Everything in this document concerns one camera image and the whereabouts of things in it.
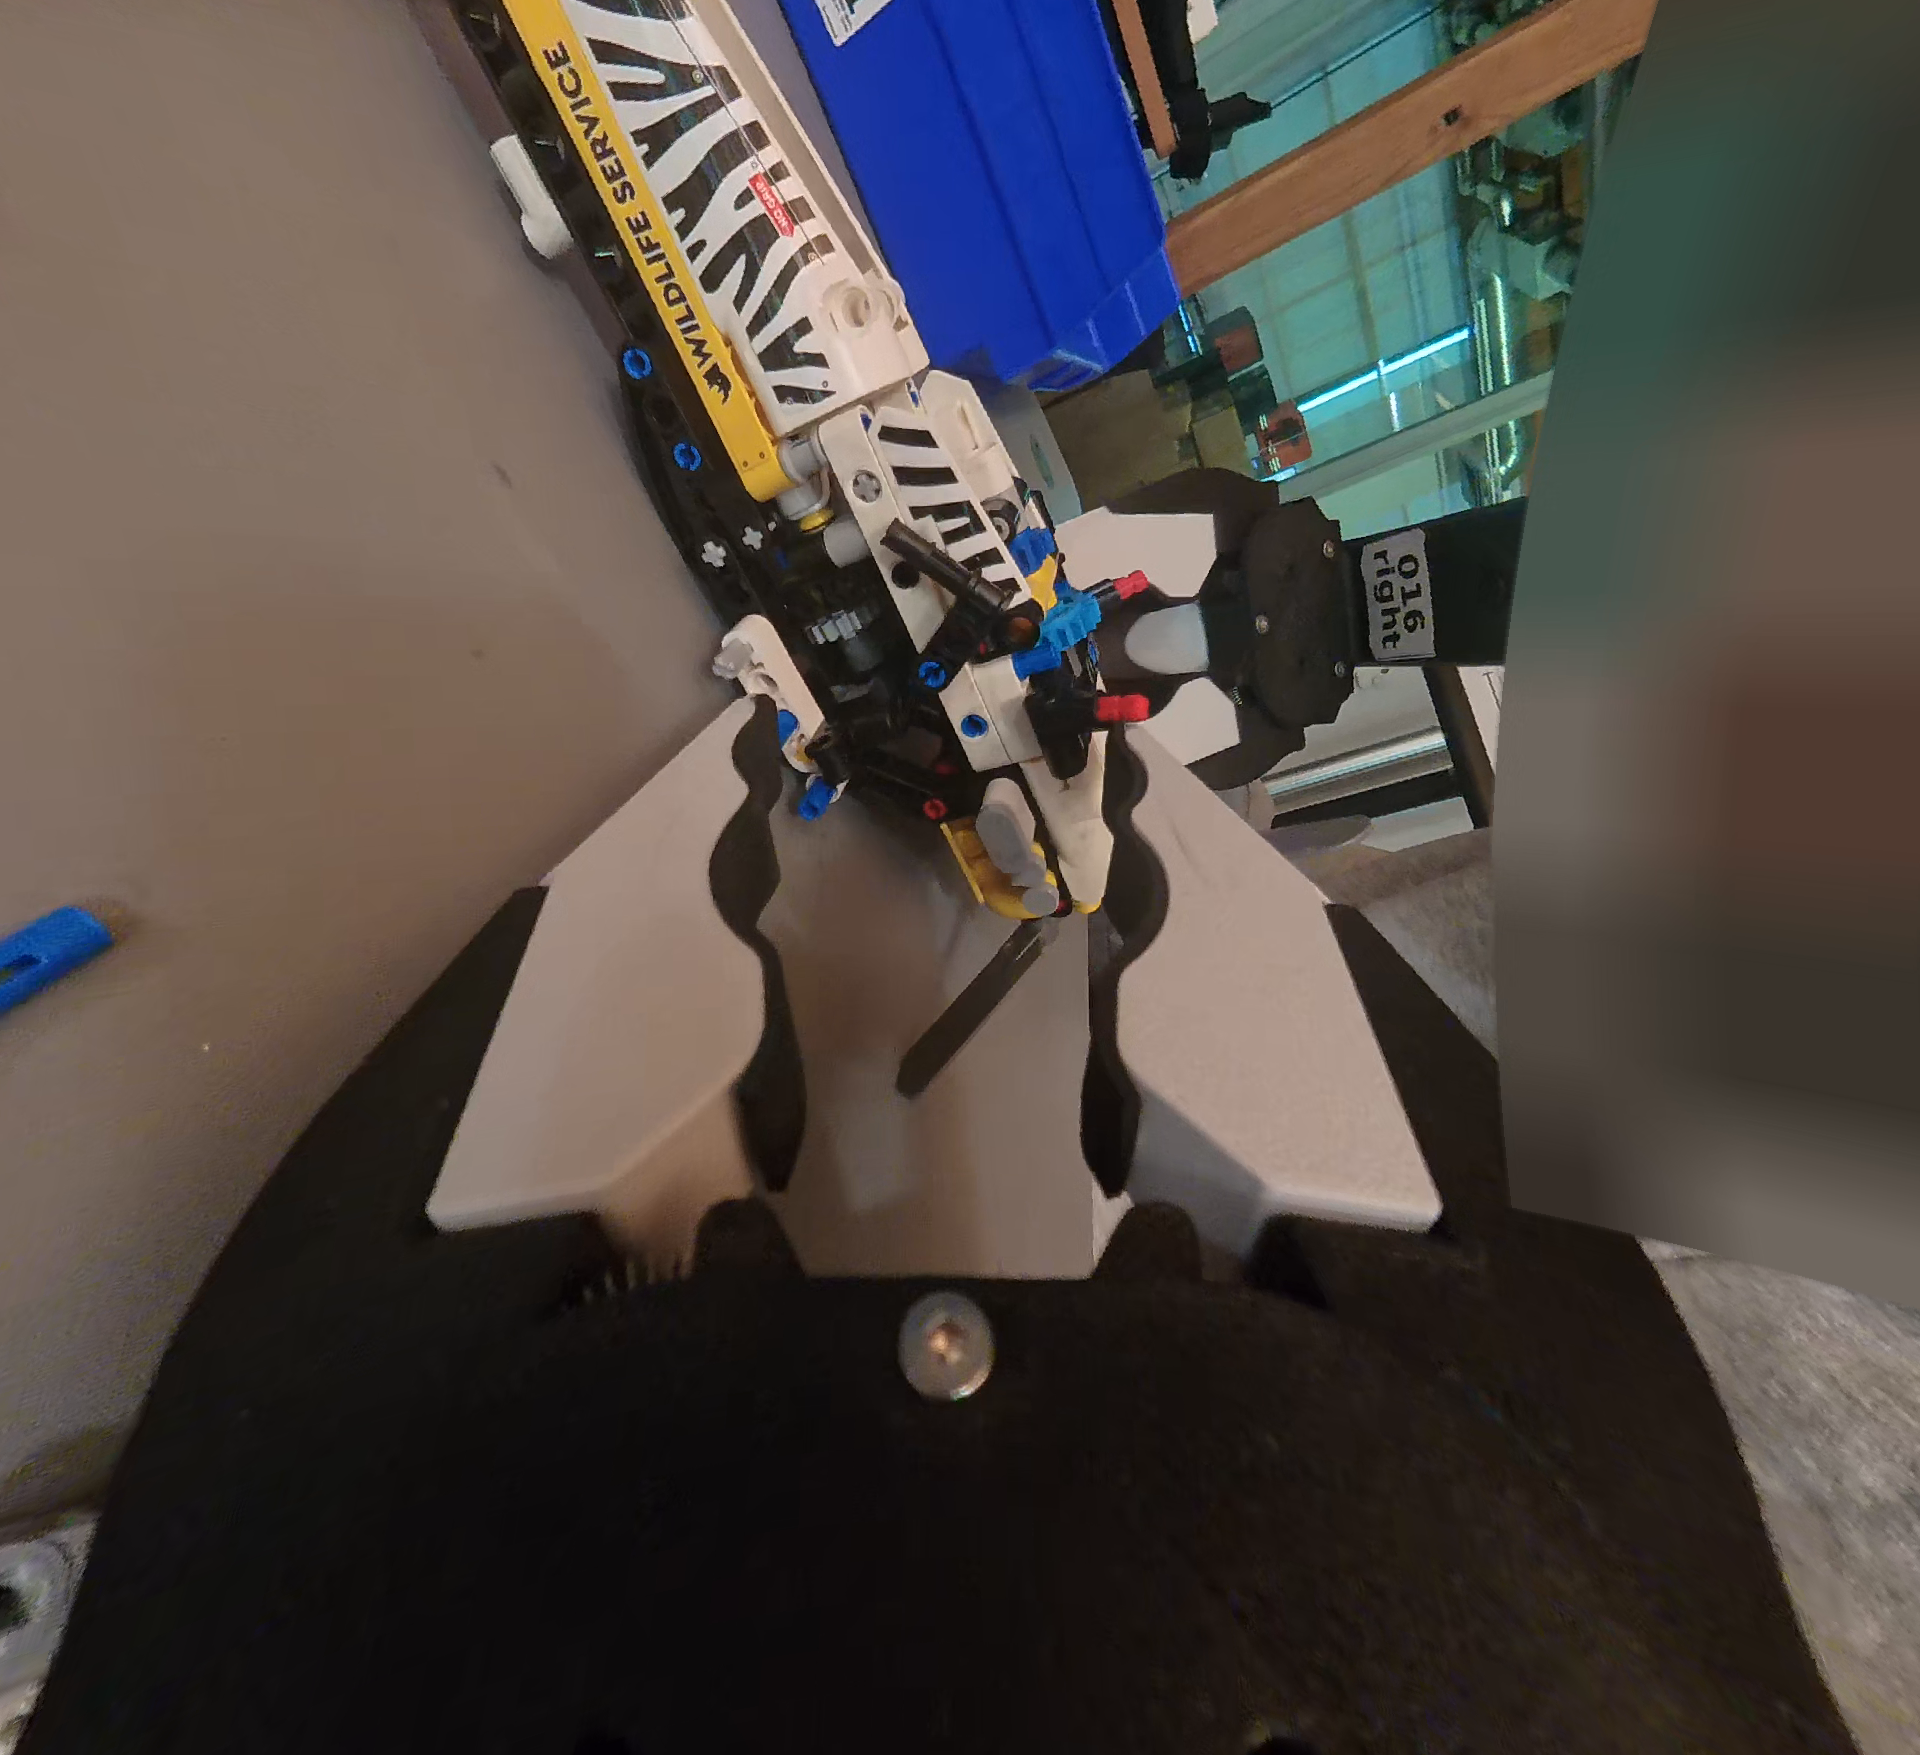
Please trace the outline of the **blue storage bin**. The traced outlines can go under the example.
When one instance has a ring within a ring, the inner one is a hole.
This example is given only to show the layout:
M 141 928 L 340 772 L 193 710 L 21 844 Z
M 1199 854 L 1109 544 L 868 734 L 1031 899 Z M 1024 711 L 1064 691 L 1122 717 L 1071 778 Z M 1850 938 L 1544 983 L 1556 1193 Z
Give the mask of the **blue storage bin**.
M 1098 0 L 780 0 L 940 371 L 1069 392 L 1172 319 Z

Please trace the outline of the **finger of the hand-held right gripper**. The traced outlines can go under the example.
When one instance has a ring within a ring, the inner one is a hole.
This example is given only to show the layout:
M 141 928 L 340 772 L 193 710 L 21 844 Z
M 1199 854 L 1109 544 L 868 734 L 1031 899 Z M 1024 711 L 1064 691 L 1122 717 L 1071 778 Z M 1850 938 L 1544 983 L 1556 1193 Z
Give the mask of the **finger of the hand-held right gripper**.
M 1163 710 L 1142 722 L 1142 734 L 1189 767 L 1243 822 L 1274 828 L 1264 778 L 1280 759 L 1280 727 L 1263 711 Z
M 1233 563 L 1243 534 L 1217 513 L 1088 510 L 1054 526 L 1071 589 L 1103 604 L 1195 604 Z

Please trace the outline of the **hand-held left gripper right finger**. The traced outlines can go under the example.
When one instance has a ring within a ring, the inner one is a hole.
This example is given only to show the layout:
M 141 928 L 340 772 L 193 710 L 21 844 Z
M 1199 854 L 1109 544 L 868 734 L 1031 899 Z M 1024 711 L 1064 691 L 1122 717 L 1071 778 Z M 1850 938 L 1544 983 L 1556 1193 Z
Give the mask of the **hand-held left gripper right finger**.
M 1247 1258 L 1276 1215 L 1428 1234 L 1442 1193 L 1323 891 L 1146 727 L 1106 767 L 1112 950 L 1088 975 L 1098 1187 Z

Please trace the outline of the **zebra striped lego helicopter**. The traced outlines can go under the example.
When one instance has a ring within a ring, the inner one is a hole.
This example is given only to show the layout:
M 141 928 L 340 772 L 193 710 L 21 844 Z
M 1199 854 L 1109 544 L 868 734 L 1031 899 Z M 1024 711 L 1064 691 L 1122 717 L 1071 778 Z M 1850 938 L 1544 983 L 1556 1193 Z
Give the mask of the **zebra striped lego helicopter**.
M 528 242 L 618 326 L 638 477 L 727 626 L 716 671 L 776 700 L 797 812 L 925 818 L 1012 922 L 901 1061 L 918 1097 L 1106 898 L 1106 734 L 1152 707 L 1092 638 L 1149 577 L 1069 577 L 725 0 L 444 3 Z

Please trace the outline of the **blue lego pin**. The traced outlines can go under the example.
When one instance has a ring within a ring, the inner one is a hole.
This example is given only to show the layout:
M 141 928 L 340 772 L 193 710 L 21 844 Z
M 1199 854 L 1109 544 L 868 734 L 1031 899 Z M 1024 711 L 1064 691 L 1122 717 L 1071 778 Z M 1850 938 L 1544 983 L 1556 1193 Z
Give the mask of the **blue lego pin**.
M 114 928 L 69 902 L 2 933 L 2 1016 L 114 948 Z

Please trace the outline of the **person's torso grey sweatshirt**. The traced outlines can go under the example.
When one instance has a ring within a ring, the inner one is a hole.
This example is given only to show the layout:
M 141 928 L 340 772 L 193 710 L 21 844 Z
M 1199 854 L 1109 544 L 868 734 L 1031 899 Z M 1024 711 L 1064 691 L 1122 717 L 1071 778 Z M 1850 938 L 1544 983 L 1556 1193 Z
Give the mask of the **person's torso grey sweatshirt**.
M 1499 1050 L 1492 854 L 1479 832 L 1405 852 L 1269 838 L 1357 906 Z M 1863 1752 L 1917 1748 L 1917 1309 L 1645 1240 L 1757 1487 L 1793 1607 Z

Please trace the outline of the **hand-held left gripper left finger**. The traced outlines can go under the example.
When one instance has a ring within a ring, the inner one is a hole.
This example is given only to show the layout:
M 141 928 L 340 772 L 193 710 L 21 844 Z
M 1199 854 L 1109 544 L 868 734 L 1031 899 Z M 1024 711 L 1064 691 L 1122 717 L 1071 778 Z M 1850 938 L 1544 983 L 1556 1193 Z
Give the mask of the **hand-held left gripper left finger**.
M 594 1212 L 692 1247 L 705 1212 L 787 1191 L 807 1127 L 780 956 L 780 717 L 735 703 L 591 832 L 545 899 L 427 1220 Z

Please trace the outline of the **wooden beam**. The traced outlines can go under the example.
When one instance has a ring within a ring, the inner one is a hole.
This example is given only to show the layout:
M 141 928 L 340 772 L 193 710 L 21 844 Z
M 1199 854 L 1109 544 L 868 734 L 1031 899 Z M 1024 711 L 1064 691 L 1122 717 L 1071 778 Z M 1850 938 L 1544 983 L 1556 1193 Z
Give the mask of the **wooden beam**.
M 1195 295 L 1645 52 L 1657 0 L 1549 0 L 1168 224 Z

